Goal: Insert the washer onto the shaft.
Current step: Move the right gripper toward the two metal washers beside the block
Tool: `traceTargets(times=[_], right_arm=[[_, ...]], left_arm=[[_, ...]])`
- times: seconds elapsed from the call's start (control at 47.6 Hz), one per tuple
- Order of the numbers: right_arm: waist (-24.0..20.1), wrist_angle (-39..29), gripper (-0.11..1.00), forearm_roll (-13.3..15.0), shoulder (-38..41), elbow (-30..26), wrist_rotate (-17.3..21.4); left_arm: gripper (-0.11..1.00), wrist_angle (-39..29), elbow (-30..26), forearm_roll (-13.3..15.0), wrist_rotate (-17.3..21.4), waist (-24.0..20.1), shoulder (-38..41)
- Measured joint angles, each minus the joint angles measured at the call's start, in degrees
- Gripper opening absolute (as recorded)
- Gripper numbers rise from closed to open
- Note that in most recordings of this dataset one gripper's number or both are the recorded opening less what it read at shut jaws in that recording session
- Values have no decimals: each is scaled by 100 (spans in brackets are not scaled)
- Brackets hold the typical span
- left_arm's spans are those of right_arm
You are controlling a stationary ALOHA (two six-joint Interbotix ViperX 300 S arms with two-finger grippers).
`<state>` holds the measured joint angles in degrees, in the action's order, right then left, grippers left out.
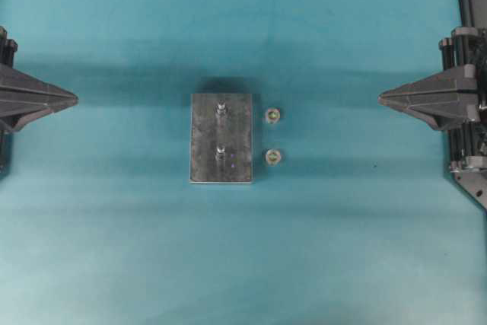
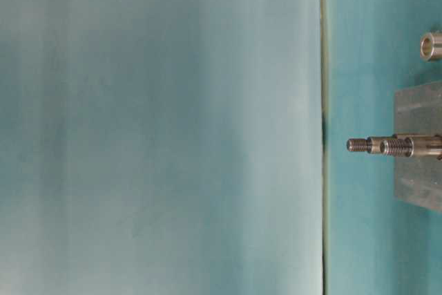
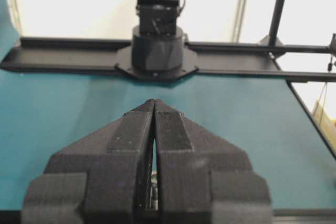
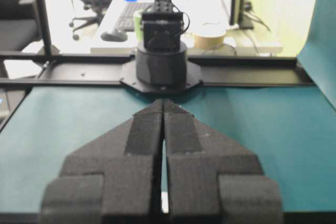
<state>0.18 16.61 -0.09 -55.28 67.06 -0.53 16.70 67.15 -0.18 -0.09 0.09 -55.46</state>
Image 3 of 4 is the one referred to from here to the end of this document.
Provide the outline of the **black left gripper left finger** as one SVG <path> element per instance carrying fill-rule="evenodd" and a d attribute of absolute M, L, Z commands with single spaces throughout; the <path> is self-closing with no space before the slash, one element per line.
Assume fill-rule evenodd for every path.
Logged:
<path fill-rule="evenodd" d="M 146 206 L 154 101 L 52 154 L 29 185 L 22 223 L 134 223 Z"/>

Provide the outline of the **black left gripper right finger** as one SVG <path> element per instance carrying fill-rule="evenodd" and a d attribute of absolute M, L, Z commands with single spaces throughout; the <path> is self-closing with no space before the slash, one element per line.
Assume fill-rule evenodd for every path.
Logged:
<path fill-rule="evenodd" d="M 272 223 L 266 180 L 247 153 L 155 102 L 162 223 Z"/>

